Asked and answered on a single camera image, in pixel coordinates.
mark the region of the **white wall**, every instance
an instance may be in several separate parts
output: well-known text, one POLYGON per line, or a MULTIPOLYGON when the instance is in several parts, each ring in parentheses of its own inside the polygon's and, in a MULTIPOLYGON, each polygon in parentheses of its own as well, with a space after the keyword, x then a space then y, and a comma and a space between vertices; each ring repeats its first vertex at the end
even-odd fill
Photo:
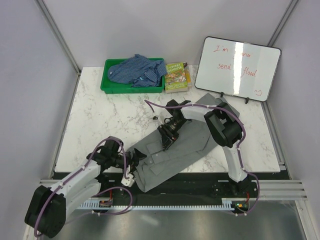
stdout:
POLYGON ((320 224, 320 1, 299 3, 275 46, 282 49, 268 103, 292 176, 320 224))
POLYGON ((19 240, 76 83, 34 0, 0 1, 0 235, 19 240))
POLYGON ((80 67, 135 53, 198 64, 205 37, 266 45, 290 0, 44 0, 80 67))

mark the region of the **wire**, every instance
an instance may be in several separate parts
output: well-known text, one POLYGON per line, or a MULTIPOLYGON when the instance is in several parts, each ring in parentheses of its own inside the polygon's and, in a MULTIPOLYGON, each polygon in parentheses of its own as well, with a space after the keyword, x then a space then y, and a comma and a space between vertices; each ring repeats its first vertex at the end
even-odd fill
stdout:
MULTIPOLYGON (((125 179, 129 179, 127 177, 127 159, 126 159, 126 152, 125 152, 125 149, 124 149, 124 146, 123 144, 120 142, 120 140, 116 137, 112 137, 112 136, 109 136, 105 139, 103 139, 102 141, 100 141, 96 147, 94 148, 94 150, 92 151, 90 157, 88 158, 88 161, 84 164, 84 167, 87 167, 89 165, 89 163, 91 162, 95 152, 97 151, 97 149, 100 147, 100 145, 108 140, 112 140, 112 141, 115 141, 116 143, 118 143, 121 147, 121 150, 122 150, 122 154, 123 154, 123 176, 125 179)), ((80 168, 79 170, 77 170, 75 173, 73 173, 70 177, 68 177, 65 181, 62 182, 62 185, 66 185, 71 179, 73 179, 76 175, 78 175, 79 173, 81 173, 84 169, 83 168, 80 168)), ((53 196, 62 188, 62 186, 58 186, 54 191, 52 191, 51 195, 47 198, 47 200, 45 201, 45 203, 43 204, 40 212, 39 212, 39 215, 35 221, 35 225, 34 225, 34 236, 36 238, 39 238, 41 237, 43 234, 40 233, 38 234, 38 227, 39 227, 39 223, 40 223, 40 219, 42 217, 42 215, 44 214, 44 211, 46 209, 46 207, 48 206, 49 202, 51 201, 51 199, 53 198, 53 196)), ((115 188, 122 188, 122 189, 125 189, 125 191, 129 192, 129 195, 130 195, 130 198, 131 198, 131 201, 130 203, 132 204, 132 194, 129 190, 127 190, 126 188, 124 187, 114 187, 114 188, 109 188, 108 190, 112 190, 112 189, 115 189, 115 188)))
POLYGON ((164 123, 166 124, 166 123, 168 123, 168 122, 166 122, 166 120, 171 120, 173 117, 166 117, 165 119, 164 119, 164 123))
MULTIPOLYGON (((99 195, 101 195, 101 194, 104 194, 104 193, 106 193, 106 192, 108 192, 108 191, 111 192, 113 189, 122 189, 122 190, 125 190, 125 191, 129 194, 129 196, 130 196, 130 203, 129 203, 129 205, 128 205, 125 209, 123 209, 123 210, 121 210, 121 211, 118 211, 118 212, 105 212, 105 213, 102 213, 102 212, 101 212, 99 215, 112 215, 112 216, 114 216, 114 215, 125 214, 125 213, 127 213, 127 212, 129 211, 129 208, 132 206, 132 203, 133 203, 133 200, 134 200, 134 198, 133 198, 133 196, 132 196, 132 193, 131 193, 128 189, 126 189, 125 187, 123 187, 123 186, 113 186, 113 187, 110 187, 110 188, 108 188, 108 189, 106 189, 106 190, 103 190, 103 191, 99 192, 98 194, 96 194, 96 195, 94 195, 94 196, 92 196, 92 197, 97 197, 97 196, 99 196, 99 195)), ((70 223, 73 223, 74 221, 76 221, 76 220, 78 220, 78 219, 80 219, 80 218, 82 218, 82 217, 84 217, 84 216, 86 216, 86 215, 89 215, 89 214, 98 214, 98 213, 95 212, 95 211, 85 212, 85 213, 81 214, 80 216, 77 216, 77 217, 75 217, 75 218, 73 218, 73 219, 71 219, 71 220, 69 220, 69 221, 66 221, 66 222, 65 222, 65 225, 70 224, 70 223)))
POLYGON ((240 119, 234 115, 232 112, 228 111, 227 109, 225 108, 222 108, 222 107, 219 107, 219 106, 210 106, 210 105, 203 105, 203 104, 198 104, 198 103, 192 103, 192 104, 185 104, 185 105, 180 105, 180 106, 162 106, 162 105, 159 105, 159 104, 156 104, 156 103, 153 103, 149 100, 144 100, 148 105, 149 107, 151 108, 152 112, 154 113, 155 110, 154 108, 152 107, 152 105, 158 107, 158 108, 162 108, 162 109, 182 109, 182 108, 185 108, 185 107, 200 107, 200 108, 206 108, 206 109, 212 109, 212 110, 220 110, 220 111, 223 111, 225 113, 227 113, 228 115, 230 115, 241 127, 242 129, 242 132, 243 132, 243 136, 242 138, 240 139, 240 141, 238 141, 238 143, 236 144, 236 148, 237 148, 237 153, 238 153, 238 157, 239 157, 239 162, 240 162, 240 166, 242 168, 242 170, 250 175, 251 177, 254 177, 254 179, 256 180, 256 186, 257 186, 257 196, 256 196, 256 199, 254 201, 254 204, 252 206, 251 209, 249 209, 246 213, 250 213, 255 207, 256 207, 256 204, 259 200, 259 197, 260 197, 260 183, 259 183, 259 179, 258 177, 247 171, 245 169, 245 166, 244 166, 244 162, 242 160, 242 157, 241 157, 241 153, 240 153, 240 145, 241 143, 245 140, 246 136, 247 136, 247 133, 246 133, 246 130, 245 130, 245 126, 244 124, 240 121, 240 119))
POLYGON ((243 212, 243 213, 247 213, 248 211, 249 211, 249 209, 250 209, 250 202, 248 202, 248 210, 247 211, 244 211, 244 210, 242 210, 240 207, 236 207, 237 209, 239 209, 241 212, 243 212))
POLYGON ((249 195, 249 192, 247 191, 246 192, 246 200, 245 200, 244 204, 247 204, 249 202, 249 199, 250 199, 250 195, 249 195))
POLYGON ((110 190, 110 197, 109 197, 109 201, 108 202, 110 202, 110 201, 112 201, 112 190, 110 190))

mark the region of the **white marble surface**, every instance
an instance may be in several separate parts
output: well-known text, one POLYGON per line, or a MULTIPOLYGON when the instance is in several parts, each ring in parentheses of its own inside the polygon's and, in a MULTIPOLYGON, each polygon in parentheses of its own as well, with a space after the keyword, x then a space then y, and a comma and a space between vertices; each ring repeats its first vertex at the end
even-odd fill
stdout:
MULTIPOLYGON (((105 94, 100 90, 103 67, 84 67, 74 98, 72 110, 64 134, 56 172, 71 172, 92 152, 98 142, 108 136, 115 136, 124 142, 127 149, 146 135, 157 129, 158 122, 152 120, 153 114, 145 99, 165 105, 175 99, 193 102, 204 96, 207 91, 194 86, 188 92, 179 93, 142 93, 142 94, 105 94)), ((197 66, 191 66, 192 80, 195 79, 197 66)), ((279 172, 275 149, 267 127, 260 102, 225 96, 226 100, 240 112, 247 137, 242 143, 241 153, 244 165, 253 172, 279 172)), ((169 116, 163 108, 155 108, 161 117, 169 116)), ((118 172, 110 168, 108 172, 118 172)), ((220 146, 207 156, 187 167, 183 172, 227 172, 228 165, 220 146)))

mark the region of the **green basket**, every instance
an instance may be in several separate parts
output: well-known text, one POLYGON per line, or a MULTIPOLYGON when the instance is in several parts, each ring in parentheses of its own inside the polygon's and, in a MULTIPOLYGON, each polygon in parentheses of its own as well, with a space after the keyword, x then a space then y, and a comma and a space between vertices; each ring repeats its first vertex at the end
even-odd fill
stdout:
MULTIPOLYGON (((151 61, 164 60, 163 58, 149 58, 151 61)), ((123 84, 110 81, 108 78, 108 70, 111 66, 122 63, 125 59, 107 59, 104 64, 102 81, 100 89, 106 94, 153 94, 162 93, 165 88, 165 76, 162 76, 159 86, 149 87, 131 87, 132 83, 123 84)))

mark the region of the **colorful book cover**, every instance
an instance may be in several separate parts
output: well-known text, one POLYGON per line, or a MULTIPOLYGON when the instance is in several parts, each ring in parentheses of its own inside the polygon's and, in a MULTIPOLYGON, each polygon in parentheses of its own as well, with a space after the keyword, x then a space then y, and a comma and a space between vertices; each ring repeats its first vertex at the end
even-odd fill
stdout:
POLYGON ((173 93, 188 90, 188 83, 183 62, 167 64, 165 79, 165 92, 173 93))

